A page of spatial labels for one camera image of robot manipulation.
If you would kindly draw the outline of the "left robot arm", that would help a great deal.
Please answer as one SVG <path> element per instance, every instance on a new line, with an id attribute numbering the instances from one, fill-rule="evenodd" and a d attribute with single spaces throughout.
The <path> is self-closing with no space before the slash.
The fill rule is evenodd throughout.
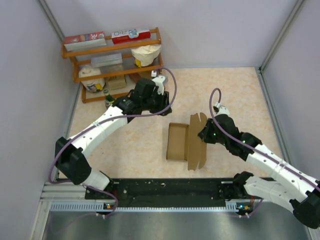
<path id="1" fill-rule="evenodd" d="M 102 198 L 109 198 L 114 191 L 111 179 L 101 171 L 94 170 L 87 157 L 117 129 L 141 117 L 166 116 L 172 112 L 169 92 L 165 90 L 168 78 L 159 75 L 153 79 L 140 79 L 127 95 L 117 98 L 108 109 L 82 132 L 70 139 L 59 138 L 55 143 L 55 167 L 67 181 L 74 185 L 87 185 L 96 189 Z"/>

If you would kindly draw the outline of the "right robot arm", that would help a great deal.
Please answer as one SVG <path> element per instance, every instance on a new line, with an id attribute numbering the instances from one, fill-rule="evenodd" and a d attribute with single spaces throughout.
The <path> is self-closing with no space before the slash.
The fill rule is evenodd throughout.
<path id="1" fill-rule="evenodd" d="M 239 198 L 247 195 L 275 203 L 290 211 L 303 225 L 320 226 L 320 181 L 294 168 L 274 154 L 262 141 L 249 132 L 242 132 L 227 114 L 209 118 L 198 133 L 207 144 L 221 144 L 232 155 L 265 171 L 268 182 L 251 173 L 236 176 L 239 182 L 233 192 Z"/>

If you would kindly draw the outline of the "brown cardboard box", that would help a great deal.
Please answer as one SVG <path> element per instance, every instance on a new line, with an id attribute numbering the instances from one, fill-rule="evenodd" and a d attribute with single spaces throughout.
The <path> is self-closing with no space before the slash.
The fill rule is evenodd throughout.
<path id="1" fill-rule="evenodd" d="M 166 159 L 187 163 L 187 169 L 202 169 L 207 161 L 207 144 L 198 136 L 207 123 L 203 113 L 190 115 L 189 123 L 171 122 L 168 126 Z"/>

